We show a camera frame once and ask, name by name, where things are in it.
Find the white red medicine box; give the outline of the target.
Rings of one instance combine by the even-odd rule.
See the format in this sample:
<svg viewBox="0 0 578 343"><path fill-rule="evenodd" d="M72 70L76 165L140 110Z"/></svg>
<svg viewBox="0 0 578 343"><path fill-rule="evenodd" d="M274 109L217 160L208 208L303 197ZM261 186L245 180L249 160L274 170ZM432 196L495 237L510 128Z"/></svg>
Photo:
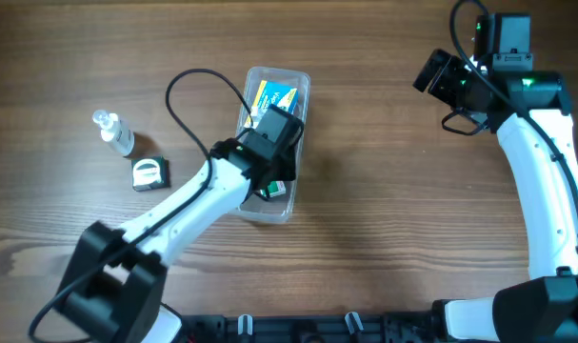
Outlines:
<svg viewBox="0 0 578 343"><path fill-rule="evenodd" d="M272 181L259 192L264 198L270 199L285 195L287 193L287 188L283 181Z"/></svg>

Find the blue VapoDrops box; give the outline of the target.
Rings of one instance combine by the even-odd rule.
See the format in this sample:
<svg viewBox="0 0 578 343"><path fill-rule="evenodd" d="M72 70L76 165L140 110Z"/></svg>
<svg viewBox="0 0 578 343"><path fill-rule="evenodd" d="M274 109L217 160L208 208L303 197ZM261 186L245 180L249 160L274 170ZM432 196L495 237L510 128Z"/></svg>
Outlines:
<svg viewBox="0 0 578 343"><path fill-rule="evenodd" d="M263 80L260 82L252 102L250 114L244 128L256 128L270 105L293 113L298 101L298 90L285 84Z"/></svg>

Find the green Zam-Buk box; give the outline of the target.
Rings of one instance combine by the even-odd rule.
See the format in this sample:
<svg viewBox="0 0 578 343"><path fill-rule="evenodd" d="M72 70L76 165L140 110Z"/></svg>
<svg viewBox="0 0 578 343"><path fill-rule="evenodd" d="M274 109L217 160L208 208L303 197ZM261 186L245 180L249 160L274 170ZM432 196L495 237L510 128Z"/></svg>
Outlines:
<svg viewBox="0 0 578 343"><path fill-rule="evenodd" d="M170 186L168 161L163 156L132 160L131 184L137 192L168 188Z"/></svg>

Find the clear spray bottle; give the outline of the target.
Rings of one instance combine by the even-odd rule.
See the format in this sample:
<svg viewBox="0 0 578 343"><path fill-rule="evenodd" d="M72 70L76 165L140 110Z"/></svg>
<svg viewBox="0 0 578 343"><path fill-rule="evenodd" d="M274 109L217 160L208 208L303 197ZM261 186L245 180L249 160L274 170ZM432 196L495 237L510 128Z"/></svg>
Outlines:
<svg viewBox="0 0 578 343"><path fill-rule="evenodd" d="M92 115L92 121L100 129L100 136L115 151L127 157L134 148L134 134L117 113L97 110Z"/></svg>

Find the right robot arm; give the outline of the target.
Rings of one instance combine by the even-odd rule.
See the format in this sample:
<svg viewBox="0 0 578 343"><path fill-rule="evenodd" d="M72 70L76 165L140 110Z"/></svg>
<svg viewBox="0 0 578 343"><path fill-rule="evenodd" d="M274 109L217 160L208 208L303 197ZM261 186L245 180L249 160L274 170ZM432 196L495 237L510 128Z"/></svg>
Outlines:
<svg viewBox="0 0 578 343"><path fill-rule="evenodd" d="M434 50L413 86L496 135L528 239L529 280L490 297L436 301L438 339L578 342L578 162L563 77Z"/></svg>

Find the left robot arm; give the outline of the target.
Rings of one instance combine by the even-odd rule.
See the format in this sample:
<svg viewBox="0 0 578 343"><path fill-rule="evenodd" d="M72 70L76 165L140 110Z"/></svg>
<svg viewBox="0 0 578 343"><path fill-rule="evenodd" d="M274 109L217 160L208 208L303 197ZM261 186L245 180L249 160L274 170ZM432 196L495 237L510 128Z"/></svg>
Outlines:
<svg viewBox="0 0 578 343"><path fill-rule="evenodd" d="M213 146L203 168L156 207L80 236L51 305L95 342L174 342L178 313L164 305L169 267L205 229L272 181L296 177L299 144L251 132Z"/></svg>

